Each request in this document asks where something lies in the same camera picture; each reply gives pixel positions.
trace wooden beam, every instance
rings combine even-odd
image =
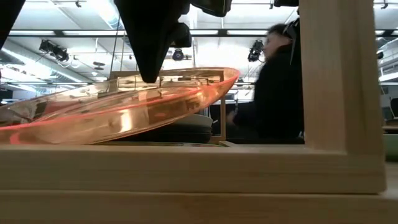
[[[0,190],[368,194],[383,167],[305,146],[2,146]]]
[[[0,191],[0,223],[395,224],[393,195]]]
[[[305,140],[382,161],[373,0],[300,0]]]

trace black jacket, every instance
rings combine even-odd
[[[296,138],[304,129],[301,60],[290,64],[292,45],[280,47],[262,67],[254,102],[234,117],[238,126],[252,126],[260,138]]]

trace orange glowing rim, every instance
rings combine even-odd
[[[223,68],[223,67],[186,68],[186,69],[173,69],[173,70],[168,70],[168,71],[179,71],[179,72],[181,72],[181,71],[186,71],[186,70],[211,70],[211,69],[213,69],[213,70],[214,69],[231,70],[231,71],[234,71],[233,72],[234,75],[231,78],[226,79],[226,80],[224,80],[222,82],[204,86],[203,88],[201,88],[199,90],[190,90],[190,91],[187,91],[187,92],[182,93],[180,95],[170,96],[168,98],[153,100],[153,101],[150,101],[150,102],[140,103],[140,104],[131,105],[131,106],[120,106],[120,107],[116,107],[116,108],[112,108],[112,109],[107,109],[107,110],[104,110],[104,111],[97,111],[97,112],[87,113],[87,114],[83,114],[83,115],[70,115],[70,116],[57,118],[57,119],[53,119],[53,120],[49,120],[49,121],[39,121],[39,122],[33,122],[33,123],[28,123],[28,124],[18,124],[18,125],[6,126],[6,127],[1,127],[0,131],[15,130],[15,129],[20,129],[20,128],[29,128],[29,127],[34,127],[34,126],[61,123],[61,122],[69,121],[69,120],[72,120],[72,119],[89,118],[89,117],[96,116],[96,115],[99,115],[99,114],[106,114],[106,113],[111,113],[111,112],[120,111],[120,110],[138,108],[138,107],[146,106],[146,105],[153,105],[153,104],[156,104],[156,103],[159,103],[159,102],[176,100],[178,98],[182,98],[182,97],[185,97],[185,96],[194,95],[196,93],[199,93],[199,92],[201,92],[203,90],[207,90],[209,88],[214,88],[214,87],[217,87],[217,86],[220,86],[220,85],[224,85],[224,84],[227,84],[227,83],[235,82],[235,80],[237,80],[238,77],[239,77],[239,71],[237,69],[234,69],[234,68]]]

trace orange transparent bowl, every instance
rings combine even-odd
[[[93,144],[155,129],[196,113],[233,86],[232,68],[161,71],[0,107],[0,144]]]

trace person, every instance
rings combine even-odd
[[[260,138],[294,139],[304,129],[301,59],[290,62],[293,45],[285,28],[277,24],[268,31],[254,101],[227,115],[227,123],[255,128]]]

